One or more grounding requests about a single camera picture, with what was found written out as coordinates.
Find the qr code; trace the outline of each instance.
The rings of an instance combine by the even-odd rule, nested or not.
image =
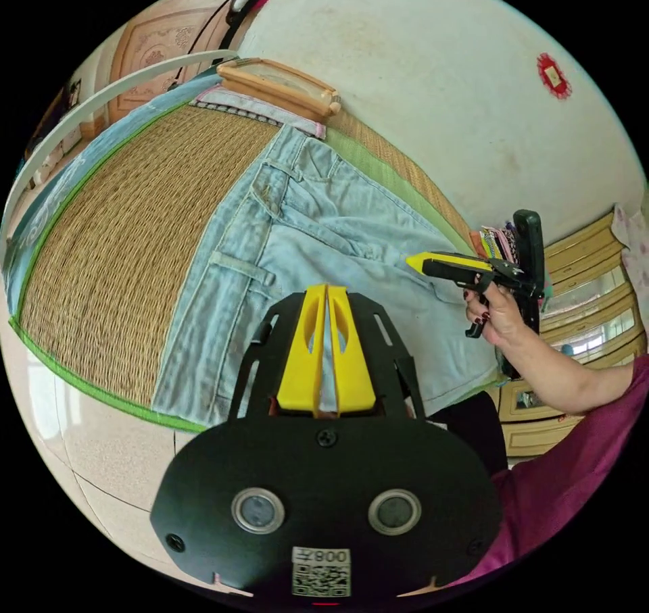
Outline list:
[[[308,597],[349,597],[349,566],[293,565],[293,594]]]

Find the woven straw mat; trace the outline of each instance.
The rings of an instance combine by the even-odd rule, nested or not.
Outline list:
[[[345,112],[329,124],[391,165],[471,242],[466,222],[414,162]],[[84,381],[150,408],[174,305],[202,232],[277,130],[187,106],[113,154],[41,250],[20,322],[30,338]]]

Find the pink fabric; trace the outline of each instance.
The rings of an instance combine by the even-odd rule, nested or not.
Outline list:
[[[500,534],[475,569],[451,585],[523,557],[570,521],[615,464],[648,391],[649,355],[644,354],[635,359],[633,381],[622,398],[590,412],[545,455],[495,475],[504,509]]]

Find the screw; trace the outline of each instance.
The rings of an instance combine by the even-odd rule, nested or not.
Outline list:
[[[330,428],[325,428],[317,434],[316,441],[323,449],[330,449],[338,442],[338,433]]]
[[[466,553],[471,557],[475,557],[477,554],[482,552],[484,545],[485,543],[482,539],[473,539],[473,541],[469,543]]]
[[[174,552],[184,552],[185,542],[176,534],[167,534],[165,541]]]

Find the yellow plastic part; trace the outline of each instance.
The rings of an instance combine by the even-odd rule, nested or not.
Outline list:
[[[329,287],[328,300],[338,415],[371,410],[377,398],[354,325],[347,289]],[[345,339],[344,351],[338,332]]]
[[[311,411],[314,417],[318,414],[326,300],[326,285],[307,289],[282,383],[277,393],[277,402],[282,410]],[[312,337],[313,347],[309,350]]]
[[[424,262],[431,260],[433,262],[443,262],[445,264],[453,264],[455,266],[464,266],[465,268],[473,268],[476,271],[489,272],[493,267],[489,262],[484,262],[478,258],[472,257],[456,257],[444,253],[419,253],[406,259],[406,263],[414,268],[418,273],[423,273]]]

